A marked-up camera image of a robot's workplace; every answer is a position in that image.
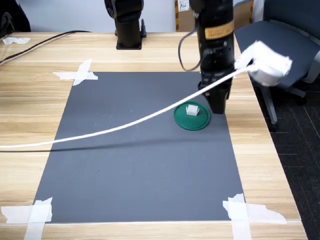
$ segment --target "cardboard box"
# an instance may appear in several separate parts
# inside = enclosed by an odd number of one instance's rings
[[[188,0],[182,0],[189,8]],[[234,29],[237,30],[252,22],[254,0],[238,4],[233,8]],[[189,10],[179,11],[181,9],[181,0],[175,0],[175,26],[177,32],[190,32],[195,26],[194,12]]]

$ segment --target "gray office chair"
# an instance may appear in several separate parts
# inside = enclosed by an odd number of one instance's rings
[[[260,40],[275,52],[289,56],[292,68],[277,87],[298,96],[298,104],[305,102],[306,93],[293,84],[300,80],[313,83],[320,74],[320,46],[311,40],[320,39],[320,0],[265,0],[263,21],[240,28],[235,37],[241,51]],[[277,115],[270,89],[258,87],[276,130]]]

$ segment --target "chair wheel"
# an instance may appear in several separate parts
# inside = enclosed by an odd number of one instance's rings
[[[270,133],[275,133],[279,129],[278,123],[276,124],[268,124],[268,129]]]
[[[305,105],[307,103],[306,97],[297,97],[295,103],[299,106]]]

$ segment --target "gray mat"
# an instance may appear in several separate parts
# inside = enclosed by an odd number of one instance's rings
[[[73,86],[56,139],[120,126],[197,91],[198,72],[95,72]],[[209,108],[203,96],[194,99]],[[52,223],[223,221],[243,192],[224,115],[200,131],[174,110],[139,125],[52,147],[36,200]]]

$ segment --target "label on robot arm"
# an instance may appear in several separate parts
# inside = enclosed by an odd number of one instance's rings
[[[225,36],[228,36],[234,30],[235,30],[235,24],[234,24],[233,20],[231,22],[224,24],[224,25],[207,27],[204,30],[205,39],[207,39],[207,40],[220,39]]]

